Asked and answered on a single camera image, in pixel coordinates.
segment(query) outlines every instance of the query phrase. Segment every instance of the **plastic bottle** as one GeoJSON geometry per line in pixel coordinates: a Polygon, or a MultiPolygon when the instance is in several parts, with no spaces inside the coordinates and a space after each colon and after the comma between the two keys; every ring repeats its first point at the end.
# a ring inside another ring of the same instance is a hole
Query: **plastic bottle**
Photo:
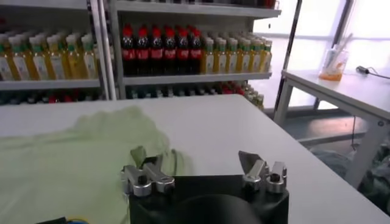
{"type": "Polygon", "coordinates": [[[202,56],[201,72],[202,74],[212,74],[214,70],[214,41],[211,38],[205,39],[205,50],[202,56]]]}
{"type": "Polygon", "coordinates": [[[191,50],[190,50],[190,73],[200,73],[200,60],[202,58],[202,44],[200,42],[200,32],[194,29],[193,37],[191,39],[191,50]]]}
{"type": "Polygon", "coordinates": [[[53,67],[47,52],[43,52],[41,39],[43,36],[30,37],[30,44],[33,49],[33,61],[40,80],[55,80],[53,67]]]}
{"type": "Polygon", "coordinates": [[[96,61],[95,54],[93,52],[93,40],[92,34],[87,34],[81,38],[81,42],[83,42],[84,48],[84,63],[85,68],[87,70],[89,79],[97,79],[98,78],[98,64],[96,61]]]}
{"type": "Polygon", "coordinates": [[[214,54],[214,73],[222,74],[226,71],[226,40],[219,39],[218,51],[214,54]]]}
{"type": "Polygon", "coordinates": [[[66,37],[66,42],[68,43],[68,60],[72,78],[87,79],[83,55],[76,49],[76,37],[74,35],[69,35],[66,37]]]}
{"type": "Polygon", "coordinates": [[[177,70],[179,75],[188,73],[188,39],[187,31],[180,29],[179,42],[177,43],[177,70]]]}
{"type": "Polygon", "coordinates": [[[49,45],[50,62],[53,67],[55,79],[70,79],[70,68],[68,57],[61,50],[60,36],[54,35],[47,38],[49,45]]]}
{"type": "Polygon", "coordinates": [[[251,41],[252,48],[250,50],[250,59],[249,59],[249,71],[250,72],[259,72],[260,71],[260,40],[253,39],[251,41]]]}
{"type": "Polygon", "coordinates": [[[20,36],[10,37],[10,44],[13,51],[13,62],[18,70],[21,80],[39,80],[34,61],[29,53],[24,51],[20,36]]]}
{"type": "Polygon", "coordinates": [[[260,62],[260,72],[268,72],[269,68],[271,66],[271,47],[272,47],[272,41],[266,40],[264,45],[264,50],[262,51],[261,55],[261,62],[260,62]]]}
{"type": "Polygon", "coordinates": [[[138,41],[136,44],[137,52],[136,59],[138,63],[138,74],[147,75],[150,71],[149,67],[149,40],[147,38],[147,30],[142,27],[138,31],[138,41]]]}
{"type": "Polygon", "coordinates": [[[152,31],[151,42],[151,66],[152,73],[161,75],[163,73],[163,41],[160,29],[155,27],[152,31]]]}
{"type": "Polygon", "coordinates": [[[237,67],[237,40],[230,38],[228,41],[226,73],[235,73],[237,67]]]}
{"type": "Polygon", "coordinates": [[[176,73],[176,41],[175,33],[171,28],[167,28],[165,31],[164,41],[164,73],[167,75],[176,73]]]}
{"type": "Polygon", "coordinates": [[[20,80],[12,54],[5,50],[5,43],[9,44],[7,36],[0,34],[0,75],[3,81],[20,80]]]}
{"type": "Polygon", "coordinates": [[[137,74],[137,64],[135,57],[135,39],[133,30],[129,25],[125,25],[122,30],[122,63],[125,76],[137,74]]]}
{"type": "Polygon", "coordinates": [[[241,39],[241,52],[238,53],[237,72],[249,72],[249,46],[250,41],[241,39]]]}

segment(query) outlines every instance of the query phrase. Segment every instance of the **white shelf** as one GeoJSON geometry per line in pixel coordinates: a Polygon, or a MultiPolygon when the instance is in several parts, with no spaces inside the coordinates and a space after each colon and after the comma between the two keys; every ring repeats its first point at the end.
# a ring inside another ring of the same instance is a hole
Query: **white shelf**
{"type": "Polygon", "coordinates": [[[51,80],[51,81],[5,81],[0,82],[0,90],[21,89],[71,89],[100,87],[99,80],[51,80]]]}
{"type": "Polygon", "coordinates": [[[271,72],[267,73],[237,73],[237,74],[209,74],[209,75],[163,75],[145,77],[124,77],[125,85],[156,85],[174,83],[197,82],[225,82],[253,79],[269,79],[271,72]]]}
{"type": "Polygon", "coordinates": [[[124,1],[124,0],[117,1],[116,8],[118,9],[118,11],[127,11],[127,12],[248,16],[253,18],[278,17],[282,12],[281,10],[250,8],[250,7],[200,5],[200,4],[171,4],[171,3],[157,3],[157,2],[135,2],[135,1],[124,1]]]}
{"type": "Polygon", "coordinates": [[[87,9],[86,0],[1,0],[0,5],[55,9],[87,9]]]}

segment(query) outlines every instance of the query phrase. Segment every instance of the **orange juice bottle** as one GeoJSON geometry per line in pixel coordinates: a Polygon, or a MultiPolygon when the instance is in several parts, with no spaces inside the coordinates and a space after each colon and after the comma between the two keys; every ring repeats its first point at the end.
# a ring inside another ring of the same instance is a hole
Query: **orange juice bottle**
{"type": "Polygon", "coordinates": [[[49,55],[53,67],[55,79],[71,79],[68,57],[62,51],[60,37],[54,35],[47,38],[49,45],[49,55]]]}
{"type": "Polygon", "coordinates": [[[68,43],[68,60],[73,79],[87,79],[83,55],[76,49],[76,37],[69,35],[66,37],[68,43]]]}
{"type": "Polygon", "coordinates": [[[21,80],[39,80],[32,56],[26,52],[19,35],[9,38],[13,52],[13,62],[21,80]]]}
{"type": "Polygon", "coordinates": [[[49,55],[43,52],[42,36],[30,37],[30,43],[33,49],[33,61],[37,69],[40,80],[55,80],[53,67],[51,66],[49,55]]]}
{"type": "Polygon", "coordinates": [[[244,73],[249,72],[249,47],[250,47],[250,40],[247,39],[241,39],[241,52],[238,53],[238,59],[237,59],[237,67],[236,71],[237,73],[244,73]]]}
{"type": "Polygon", "coordinates": [[[251,50],[250,50],[250,59],[249,59],[249,72],[259,72],[260,71],[260,46],[261,42],[257,39],[252,39],[251,41],[251,50]]]}
{"type": "Polygon", "coordinates": [[[226,59],[226,73],[235,73],[237,67],[237,40],[229,38],[226,59]]]}
{"type": "Polygon", "coordinates": [[[205,38],[205,49],[203,51],[202,61],[200,63],[200,71],[202,74],[212,74],[214,68],[214,41],[207,37],[205,38]]]}
{"type": "Polygon", "coordinates": [[[214,73],[222,74],[226,71],[226,40],[217,40],[217,50],[214,52],[214,73]]]}
{"type": "Polygon", "coordinates": [[[93,52],[93,40],[92,35],[88,34],[81,38],[84,48],[84,63],[87,69],[89,79],[98,78],[98,64],[96,61],[95,54],[93,52]]]}
{"type": "Polygon", "coordinates": [[[0,75],[4,81],[20,80],[18,70],[12,60],[12,54],[5,51],[5,42],[9,44],[7,36],[0,34],[0,75]]]}

